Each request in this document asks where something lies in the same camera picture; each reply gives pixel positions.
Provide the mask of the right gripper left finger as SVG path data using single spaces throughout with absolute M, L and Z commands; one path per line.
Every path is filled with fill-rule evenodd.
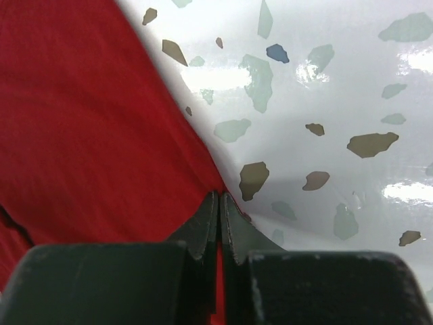
M 163 242 L 36 246 L 1 298 L 2 324 L 209 324 L 219 196 Z

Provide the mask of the dark red t-shirt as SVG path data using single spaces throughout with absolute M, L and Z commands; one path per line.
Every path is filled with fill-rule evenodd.
M 225 184 L 114 1 L 1 2 L 1 282 L 37 244 L 162 240 Z

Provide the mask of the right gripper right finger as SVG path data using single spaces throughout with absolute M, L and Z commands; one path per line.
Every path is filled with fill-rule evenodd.
M 287 251 L 220 199 L 228 324 L 431 324 L 409 266 L 376 251 Z

